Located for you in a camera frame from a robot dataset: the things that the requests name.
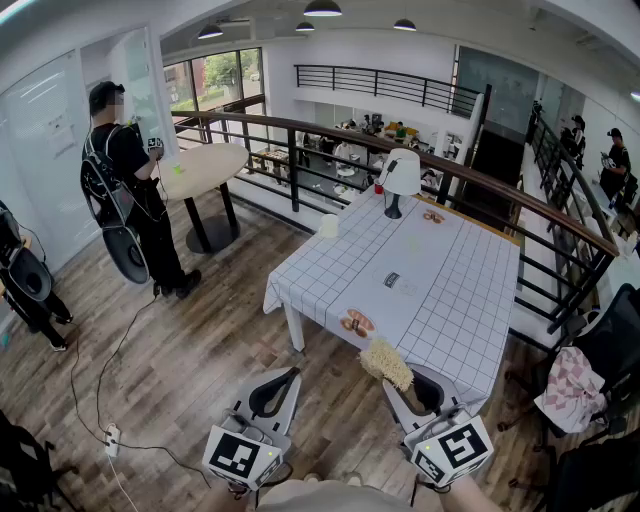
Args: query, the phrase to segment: black metal railing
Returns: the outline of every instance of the black metal railing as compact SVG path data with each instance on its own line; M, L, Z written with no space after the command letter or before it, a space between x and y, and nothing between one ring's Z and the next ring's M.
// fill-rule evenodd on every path
M430 78L382 69L295 64L298 87L363 92L471 117L479 91Z
M300 210L300 205L317 210L321 213L330 213L329 210L319 206L313 201L302 199L300 196L300 189L309 193L309 195L316 194L318 196L330 199L341 205L348 205L349 201L340 197L335 197L330 194L326 194L320 190L303 186L300 183L299 177L302 174L312 174L320 176L335 183L347 185L350 188L358 192L365 190L366 186L359 185L357 183L350 182L347 179L339 178L333 174L329 174L326 170L312 169L309 166L299 165L298 156L300 152L311 153L317 156L321 156L323 159L339 162L345 165L357 167L365 170L371 176L377 176L380 174L380 169L370 167L366 163L353 162L350 160L344 160L333 154L323 152L319 149L313 149L310 147L301 147L296 144L296 132L303 132L307 134L315 134L321 137L333 139L335 141L346 141L349 144L368 148L372 152L376 153L388 153L394 148L405 147L388 139L380 139L378 137L368 136L366 134L358 133L354 130L335 130L330 128L324 128L319 125L303 123L294 121L291 119L266 117L266 116L253 116L246 114L231 114L226 112L173 112L174 116L191 116L191 125L194 124L193 120L196 120L195 124L200 124L204 128L185 126L185 122L181 121L176 124L176 132L179 139L192 140L193 142L199 142L202 144L210 144L213 142L212 134L220 134L223 136L225 142L230 141L230 137L237 137L244 140L245 145L248 146L251 158L247 164L247 169L251 173L255 173L259 176L267 176L269 178L280 180L286 185L286 188L272 187L267 183L260 182L251 174L245 174L237 176L235 179L250 183L256 187L259 187L268 192L274 193L281 197L285 197L291 201L291 208L294 212ZM228 130L228 123L236 122L242 126L242 133L230 132ZM286 132L286 139L276 140L269 137L259 137L254 135L248 135L249 125L266 126L271 129L281 129ZM196 130L203 134L203 140L187 138L180 135L184 130ZM283 151L288 155L286 160L282 158L275 158L268 154L253 152L250 149L250 141L257 141L261 143L269 144L271 146L278 146L284 148ZM490 217L502 223L505 226L505 231L510 233L518 233L526 240L532 240L539 243L543 247L555 253L556 258L564 260L567 265L578 266L581 270L580 277L575 280L570 273L559 272L558 269L552 269L544 266L538 261L535 261L525 254L521 254L520 260L524 265L531 265L532 267L544 272L545 274L553 277L558 283L558 287L562 288L563 293L553 294L549 290L545 290L539 287L535 283L528 282L522 276L518 279L518 283L521 286L525 286L534 292L540 294L542 297L550 299L554 302L555 306L551 311L545 311L525 300L521 297L516 297L515 301L521 306L529 309L535 314L539 315L541 321L548 323L548 332L553 333L558 330L566 321L575 313L579 304L584 300L586 295L593 289L598 279L603 275L604 271L608 267L612 259L618 255L617 248L613 242L613 238L609 229L602 218L602 212L594 210L594 217L601 227L602 232L600 234L594 233L586 228L583 223L572 218L566 213L560 211L552 205L548 205L542 201L539 201L533 196L527 195L515 187L509 186L495 178L479 173L468 167L456 164L444 158L436 157L428 153L419 152L417 154L420 157L421 167L424 169L435 169L436 171L443 173L443 178L440 183L439 189L434 189L426 186L422 186L422 189L436 197L436 200L440 204L450 202L454 207L464 204L467 210L472 213L475 212L479 216ZM260 162L259 166L254 165L254 158ZM273 172L269 172L264 165L265 162L271 161L277 163L278 166L286 167L288 169L288 175L279 174L274 175ZM556 245L548 240L544 239L537 234L528 231L518 224L517 218L504 219L499 218L496 214L482 210L475 205L466 203L461 197L454 197L450 192L451 180L453 177L457 177L461 185L464 183L472 183L474 185L481 186L518 206L518 211L521 209L527 209L531 212L545 218L554 226L554 229L565 233L566 237L575 237L580 240L582 244L589 247L589 251L593 253L593 257L589 260L585 260L578 254L572 253L564 246ZM587 198L590 202L595 204L593 195L587 193ZM521 339L533 343L528 336L510 329L510 332Z

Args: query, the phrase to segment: black pants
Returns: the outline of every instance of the black pants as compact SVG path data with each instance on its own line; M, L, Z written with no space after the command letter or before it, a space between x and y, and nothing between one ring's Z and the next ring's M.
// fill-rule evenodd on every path
M304 160L305 166L309 167L309 163L311 162L309 159L309 154L304 151L298 151L298 165L302 165L302 161Z
M49 323L50 312L57 317L67 320L71 313L58 296L51 292L43 302L37 302L25 294L9 277L6 271L0 271L2 282L7 288L5 293L7 302L32 329L44 334L54 347L64 345L64 338L58 334Z
M160 286L182 288L186 286L187 279L173 246L169 215L166 212L162 213L165 211L164 204L157 190L150 191L147 206L152 213L151 217L158 222L149 218L140 207L135 206L128 223L140 235L140 246L147 260L149 273Z

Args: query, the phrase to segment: chair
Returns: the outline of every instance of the chair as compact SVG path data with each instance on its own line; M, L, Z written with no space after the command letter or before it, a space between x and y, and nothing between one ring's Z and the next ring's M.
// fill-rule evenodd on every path
M45 442L44 449L35 438L24 428L12 425L0 411L0 466L11 473L18 499L22 502L42 505L44 496L49 498L51 508L60 510L53 504L53 492L55 491L74 512L80 510L62 492L58 480L68 472L78 474L78 468L65 466L54 471L49 461L49 451L55 447Z
M583 317L573 320L568 323L570 334L531 369L531 382L512 372L507 372L505 378L515 381L533 400L546 389L547 378L560 347L573 344L582 350L592 369L605 380L601 391L607 396L607 409L593 416L591 421L599 418L610 421L623 415L640 398L640 291L624 284L601 318L577 337L577 331L585 326L586 321ZM534 413L538 413L543 423L542 443L536 451L547 445L548 430L556 437L566 435L535 404L511 423L498 423L498 431L509 430L522 418Z
M599 436L584 441L579 448L556 458L549 446L549 483L524 485L511 480L509 487L544 492L534 509L539 512L586 512L640 489L640 429L620 439L590 445Z

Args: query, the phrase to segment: door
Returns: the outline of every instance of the door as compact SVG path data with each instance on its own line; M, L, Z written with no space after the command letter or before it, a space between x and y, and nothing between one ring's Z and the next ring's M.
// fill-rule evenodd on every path
M89 128L88 114L79 101L83 94L80 65L75 52L70 52L0 96L8 152L33 210L30 214L47 231L32 228L39 231L52 270L97 232L80 190L82 145Z

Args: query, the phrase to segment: white tablecloth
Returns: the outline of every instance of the white tablecloth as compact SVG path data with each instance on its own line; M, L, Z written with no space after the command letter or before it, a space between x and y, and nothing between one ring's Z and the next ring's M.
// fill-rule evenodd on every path
M502 358L520 248L413 197L401 198L400 219L384 208L371 187L339 214L339 237L315 235L289 256L269 275L264 312L287 302L360 349L386 338L407 362L451 378L475 413ZM427 210L444 221L425 220ZM360 334L344 327L353 318Z

